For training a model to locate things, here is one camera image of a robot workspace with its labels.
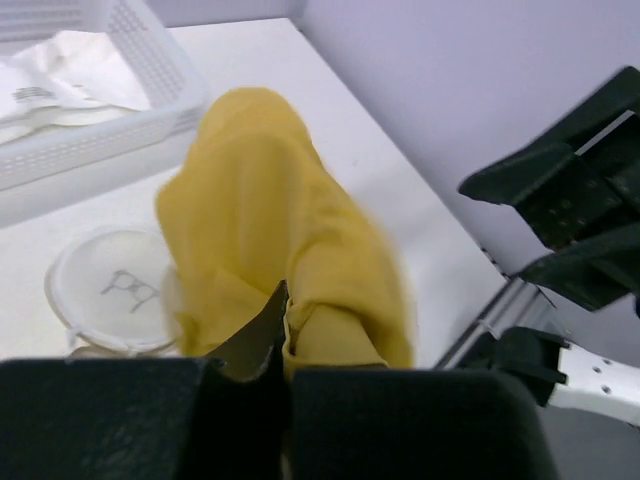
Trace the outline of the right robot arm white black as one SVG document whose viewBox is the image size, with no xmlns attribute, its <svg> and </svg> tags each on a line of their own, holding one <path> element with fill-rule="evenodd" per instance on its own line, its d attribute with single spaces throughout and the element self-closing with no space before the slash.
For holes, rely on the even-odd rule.
<svg viewBox="0 0 640 480">
<path fill-rule="evenodd" d="M 526 147 L 466 178 L 459 192 L 512 207 L 546 247 L 517 274 L 579 307 L 639 294 L 639 72 L 626 66 Z M 639 422 L 639 371 L 559 333 L 497 330 L 478 318 L 443 367 L 518 378 L 543 407 Z"/>
</svg>

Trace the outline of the yellow bra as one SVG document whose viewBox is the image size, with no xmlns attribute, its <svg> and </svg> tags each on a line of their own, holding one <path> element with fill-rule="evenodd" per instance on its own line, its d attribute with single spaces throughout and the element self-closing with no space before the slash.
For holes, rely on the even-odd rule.
<svg viewBox="0 0 640 480">
<path fill-rule="evenodd" d="M 287 373 L 413 366 L 413 318 L 391 246 L 278 93 L 243 87 L 219 97 L 155 213 L 184 355 L 222 346 L 284 284 Z"/>
</svg>

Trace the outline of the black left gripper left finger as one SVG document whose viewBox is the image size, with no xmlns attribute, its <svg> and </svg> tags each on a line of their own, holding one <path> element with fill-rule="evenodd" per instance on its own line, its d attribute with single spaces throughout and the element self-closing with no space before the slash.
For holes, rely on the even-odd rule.
<svg viewBox="0 0 640 480">
<path fill-rule="evenodd" d="M 208 359 L 1 364 L 4 479 L 202 479 L 194 423 Z"/>
</svg>

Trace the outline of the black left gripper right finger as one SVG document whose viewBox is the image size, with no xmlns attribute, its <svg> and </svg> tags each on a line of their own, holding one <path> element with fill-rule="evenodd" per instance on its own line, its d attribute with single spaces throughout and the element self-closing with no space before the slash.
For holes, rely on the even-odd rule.
<svg viewBox="0 0 640 480">
<path fill-rule="evenodd" d="M 284 285 L 210 354 L 235 479 L 554 479 L 533 397 L 477 369 L 284 375 Z"/>
</svg>

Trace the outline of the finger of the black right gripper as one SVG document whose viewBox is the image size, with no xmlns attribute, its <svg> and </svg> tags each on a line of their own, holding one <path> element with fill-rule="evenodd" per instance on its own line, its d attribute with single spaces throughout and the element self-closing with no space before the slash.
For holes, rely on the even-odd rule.
<svg viewBox="0 0 640 480">
<path fill-rule="evenodd" d="M 638 69 L 619 70 L 537 139 L 471 174 L 458 191 L 512 207 L 551 250 L 638 222 Z"/>
<path fill-rule="evenodd" d="M 639 226 L 610 230 L 543 256 L 519 272 L 593 312 L 631 295 L 639 297 Z"/>
</svg>

